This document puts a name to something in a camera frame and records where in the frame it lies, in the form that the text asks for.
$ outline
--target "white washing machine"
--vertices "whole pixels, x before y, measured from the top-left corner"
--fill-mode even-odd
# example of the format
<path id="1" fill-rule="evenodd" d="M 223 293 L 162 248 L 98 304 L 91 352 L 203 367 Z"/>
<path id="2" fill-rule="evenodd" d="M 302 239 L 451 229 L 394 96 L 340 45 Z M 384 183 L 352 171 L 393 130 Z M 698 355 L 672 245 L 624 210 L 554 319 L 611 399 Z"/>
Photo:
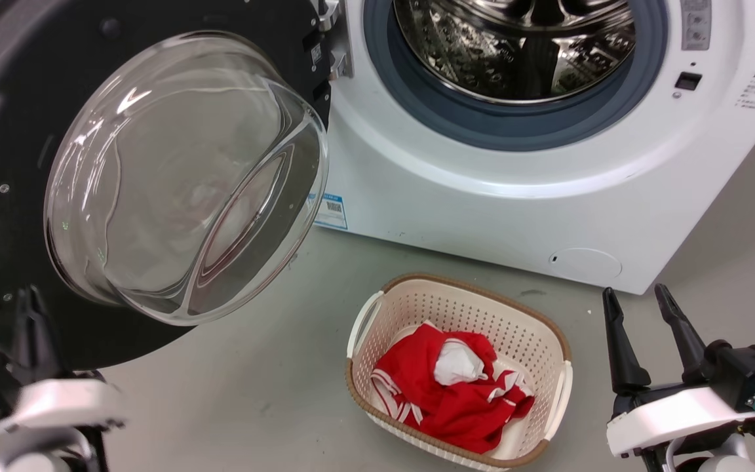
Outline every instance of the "white washing machine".
<path id="1" fill-rule="evenodd" d="M 755 0 L 631 0 L 612 84 L 516 105 L 421 67 L 386 2 L 345 4 L 353 77 L 333 84 L 320 224 L 641 294 L 755 143 Z M 438 21 L 404 29 L 446 24 L 410 4 Z"/>
<path id="2" fill-rule="evenodd" d="M 755 0 L 0 0 L 0 349 L 31 284 L 134 359 L 314 223 L 642 293 L 754 143 Z"/>

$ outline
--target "laundry pile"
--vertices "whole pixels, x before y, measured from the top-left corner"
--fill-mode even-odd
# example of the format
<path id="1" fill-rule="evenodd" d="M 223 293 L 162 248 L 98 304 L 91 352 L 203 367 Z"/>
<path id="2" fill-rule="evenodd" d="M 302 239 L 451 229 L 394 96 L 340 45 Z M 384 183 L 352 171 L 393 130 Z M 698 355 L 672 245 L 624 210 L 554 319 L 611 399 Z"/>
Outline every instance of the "laundry pile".
<path id="1" fill-rule="evenodd" d="M 483 454 L 503 427 L 525 418 L 533 392 L 520 372 L 494 378 L 497 353 L 481 334 L 443 332 L 430 322 L 375 364 L 372 385 L 387 414 L 422 433 Z"/>

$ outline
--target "laundry basket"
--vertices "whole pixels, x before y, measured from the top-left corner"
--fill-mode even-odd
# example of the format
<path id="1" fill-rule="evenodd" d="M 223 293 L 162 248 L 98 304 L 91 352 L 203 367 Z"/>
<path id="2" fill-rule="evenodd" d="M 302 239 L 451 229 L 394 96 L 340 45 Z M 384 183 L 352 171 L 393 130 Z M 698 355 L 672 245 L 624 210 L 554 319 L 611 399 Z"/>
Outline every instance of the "laundry basket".
<path id="1" fill-rule="evenodd" d="M 494 451 L 476 454 L 440 441 L 390 418 L 381 406 L 370 382 L 375 362 L 399 336 L 425 321 L 443 331 L 484 334 L 501 359 L 525 368 L 535 404 L 526 418 L 503 428 Z M 503 296 L 432 275 L 399 277 L 369 298 L 351 329 L 347 354 L 348 390 L 372 421 L 438 457 L 485 471 L 536 460 L 555 436 L 572 389 L 569 344 L 547 317 Z"/>

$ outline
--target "white cloth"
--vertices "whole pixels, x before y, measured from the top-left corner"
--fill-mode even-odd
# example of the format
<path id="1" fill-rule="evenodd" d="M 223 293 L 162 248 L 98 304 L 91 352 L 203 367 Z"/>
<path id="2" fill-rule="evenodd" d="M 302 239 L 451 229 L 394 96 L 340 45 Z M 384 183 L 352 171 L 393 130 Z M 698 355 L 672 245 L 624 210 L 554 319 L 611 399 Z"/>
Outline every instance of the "white cloth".
<path id="1" fill-rule="evenodd" d="M 487 380 L 488 376 L 482 372 L 485 364 L 482 359 L 456 338 L 447 338 L 438 353 L 433 376 L 435 381 L 444 386 L 451 386 L 459 382 L 476 382 Z"/>

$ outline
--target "white basket handle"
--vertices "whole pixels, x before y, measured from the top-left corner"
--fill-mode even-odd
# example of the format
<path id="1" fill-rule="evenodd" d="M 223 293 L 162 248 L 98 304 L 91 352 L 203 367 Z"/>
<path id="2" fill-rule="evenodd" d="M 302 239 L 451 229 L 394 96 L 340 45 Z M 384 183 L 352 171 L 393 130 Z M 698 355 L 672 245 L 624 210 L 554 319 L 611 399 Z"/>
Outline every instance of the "white basket handle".
<path id="1" fill-rule="evenodd" d="M 547 441 L 551 440 L 558 427 L 561 426 L 561 420 L 564 419 L 564 412 L 567 410 L 567 404 L 570 402 L 570 393 L 573 391 L 573 365 L 572 362 L 564 361 L 564 368 L 558 377 L 558 387 L 555 389 L 555 398 L 557 399 L 552 406 L 553 414 L 549 416 L 546 423 L 546 433 L 543 436 Z"/>
<path id="2" fill-rule="evenodd" d="M 381 298 L 383 298 L 383 290 L 370 296 L 363 308 L 360 308 L 360 313 L 357 314 L 357 319 L 354 320 L 354 326 L 351 327 L 351 334 L 348 337 L 348 347 L 345 348 L 345 354 L 348 359 L 354 358 L 354 354 L 360 350 L 360 343 L 362 343 L 362 335 L 365 334 L 369 326 L 372 325 L 374 315 L 380 311 Z"/>

